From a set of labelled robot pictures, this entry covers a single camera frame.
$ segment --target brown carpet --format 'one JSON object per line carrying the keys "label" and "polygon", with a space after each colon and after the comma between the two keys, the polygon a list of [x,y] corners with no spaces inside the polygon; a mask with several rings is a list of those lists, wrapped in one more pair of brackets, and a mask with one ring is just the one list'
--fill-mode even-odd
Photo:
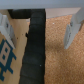
{"label": "brown carpet", "polygon": [[71,17],[46,20],[45,84],[84,84],[84,27],[67,50],[63,44]]}

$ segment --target blue logo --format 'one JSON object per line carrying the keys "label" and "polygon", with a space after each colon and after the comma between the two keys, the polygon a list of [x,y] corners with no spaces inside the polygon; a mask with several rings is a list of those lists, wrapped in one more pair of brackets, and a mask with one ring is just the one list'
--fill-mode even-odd
{"label": "blue logo", "polygon": [[7,40],[2,40],[0,45],[0,80],[4,81],[3,72],[9,70],[13,74],[13,70],[10,68],[12,58],[16,60],[16,56],[12,52],[13,48],[7,42]]}

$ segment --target beige surface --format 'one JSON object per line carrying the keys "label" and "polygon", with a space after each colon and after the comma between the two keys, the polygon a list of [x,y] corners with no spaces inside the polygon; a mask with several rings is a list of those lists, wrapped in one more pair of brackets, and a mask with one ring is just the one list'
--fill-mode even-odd
{"label": "beige surface", "polygon": [[[13,59],[11,63],[11,68],[13,69],[13,74],[11,74],[8,70],[3,74],[5,77],[4,82],[0,80],[0,84],[18,84],[19,82],[19,75],[20,75],[20,68],[22,65],[22,57],[24,55],[24,50],[26,46],[26,37],[25,33],[28,32],[28,25],[26,20],[13,20],[10,18],[8,12],[6,10],[0,10],[0,13],[7,15],[10,21],[10,24],[14,28],[15,36],[17,38],[17,45],[16,49],[13,50],[14,54],[16,55],[17,59]],[[4,36],[0,34],[0,44]]]}
{"label": "beige surface", "polygon": [[47,19],[45,84],[84,84],[84,27],[69,49],[64,50],[70,19],[71,15]]}

